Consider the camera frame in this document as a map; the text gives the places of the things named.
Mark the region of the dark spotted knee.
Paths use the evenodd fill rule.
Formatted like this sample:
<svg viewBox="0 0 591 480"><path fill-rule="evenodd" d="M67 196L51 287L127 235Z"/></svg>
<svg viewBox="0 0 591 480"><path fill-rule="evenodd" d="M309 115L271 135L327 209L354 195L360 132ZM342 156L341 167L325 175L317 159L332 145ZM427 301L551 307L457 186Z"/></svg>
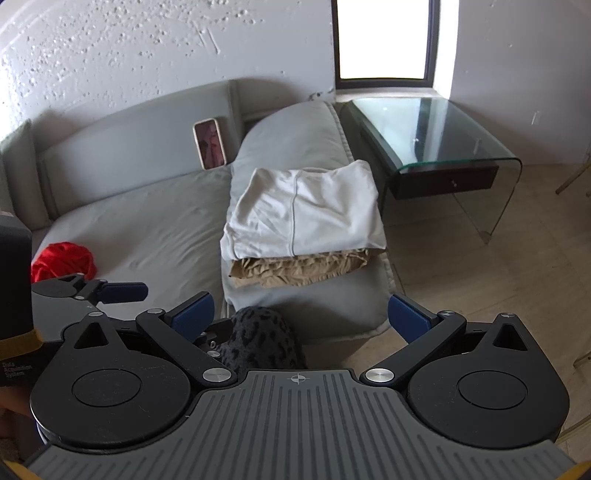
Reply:
<svg viewBox="0 0 591 480"><path fill-rule="evenodd" d="M245 378L252 370L307 370L304 349L293 326L266 307L245 307L230 318L228 340L215 347L217 359Z"/></svg>

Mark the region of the glass side table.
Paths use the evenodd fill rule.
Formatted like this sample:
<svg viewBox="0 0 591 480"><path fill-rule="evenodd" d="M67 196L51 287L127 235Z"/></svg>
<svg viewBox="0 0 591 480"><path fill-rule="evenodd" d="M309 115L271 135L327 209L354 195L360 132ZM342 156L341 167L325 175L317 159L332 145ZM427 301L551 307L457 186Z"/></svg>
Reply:
<svg viewBox="0 0 591 480"><path fill-rule="evenodd" d="M452 198L491 240L523 163L481 124L437 97L360 98L342 105L339 118L353 155L372 167L381 205Z"/></svg>

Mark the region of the red sweater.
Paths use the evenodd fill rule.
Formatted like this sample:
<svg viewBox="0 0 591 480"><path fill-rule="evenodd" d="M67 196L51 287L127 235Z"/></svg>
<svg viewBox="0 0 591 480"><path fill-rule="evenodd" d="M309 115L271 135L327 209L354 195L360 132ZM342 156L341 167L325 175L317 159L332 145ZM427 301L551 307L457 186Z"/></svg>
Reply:
<svg viewBox="0 0 591 480"><path fill-rule="evenodd" d="M31 282L80 274L92 280L97 273L92 253L71 242L49 244L31 264Z"/></svg>

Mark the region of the beige folded garment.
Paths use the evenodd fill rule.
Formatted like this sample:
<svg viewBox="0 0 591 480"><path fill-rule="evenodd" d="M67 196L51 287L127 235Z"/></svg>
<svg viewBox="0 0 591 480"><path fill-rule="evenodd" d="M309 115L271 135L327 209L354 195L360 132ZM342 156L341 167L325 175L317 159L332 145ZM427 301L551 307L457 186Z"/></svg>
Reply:
<svg viewBox="0 0 591 480"><path fill-rule="evenodd" d="M366 267L380 249L355 249L294 257L233 260L228 276L236 287L304 287Z"/></svg>

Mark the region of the white hoodie with cursive lettering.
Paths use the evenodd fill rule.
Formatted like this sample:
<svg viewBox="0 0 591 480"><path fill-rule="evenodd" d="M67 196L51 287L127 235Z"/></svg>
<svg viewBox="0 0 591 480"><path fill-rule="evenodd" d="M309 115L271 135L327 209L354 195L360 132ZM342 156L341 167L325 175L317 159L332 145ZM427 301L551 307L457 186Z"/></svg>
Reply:
<svg viewBox="0 0 591 480"><path fill-rule="evenodd" d="M221 238L226 261L386 247L377 187L363 160L334 170L257 168Z"/></svg>

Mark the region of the window with dark frame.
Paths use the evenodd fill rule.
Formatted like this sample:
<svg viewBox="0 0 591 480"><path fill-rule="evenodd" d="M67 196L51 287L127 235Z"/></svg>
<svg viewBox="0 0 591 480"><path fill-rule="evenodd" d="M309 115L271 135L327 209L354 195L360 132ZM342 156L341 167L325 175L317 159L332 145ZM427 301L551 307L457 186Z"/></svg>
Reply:
<svg viewBox="0 0 591 480"><path fill-rule="evenodd" d="M335 86L431 88L440 15L436 0L332 2Z"/></svg>

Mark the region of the black metal chair frame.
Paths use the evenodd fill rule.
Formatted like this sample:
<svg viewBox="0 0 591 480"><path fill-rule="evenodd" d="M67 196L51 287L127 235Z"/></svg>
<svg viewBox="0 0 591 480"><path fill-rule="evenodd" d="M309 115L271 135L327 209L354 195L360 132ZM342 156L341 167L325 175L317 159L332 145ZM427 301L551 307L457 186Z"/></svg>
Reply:
<svg viewBox="0 0 591 480"><path fill-rule="evenodd" d="M583 164L555 190L555 194L560 195L561 193L563 193L576 180L578 180L587 170L589 170L590 167L591 167L591 156L590 156L590 153L587 152L586 157L585 157L585 161L583 162Z"/></svg>

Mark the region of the smartphone in white case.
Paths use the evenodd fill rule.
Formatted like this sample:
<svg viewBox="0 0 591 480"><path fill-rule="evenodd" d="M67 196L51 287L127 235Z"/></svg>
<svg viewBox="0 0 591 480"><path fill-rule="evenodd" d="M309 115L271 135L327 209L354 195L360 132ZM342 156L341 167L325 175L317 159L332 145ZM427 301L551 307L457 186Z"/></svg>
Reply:
<svg viewBox="0 0 591 480"><path fill-rule="evenodd" d="M192 127L198 159L204 171L225 166L226 155L221 138L221 127L214 118L195 123Z"/></svg>

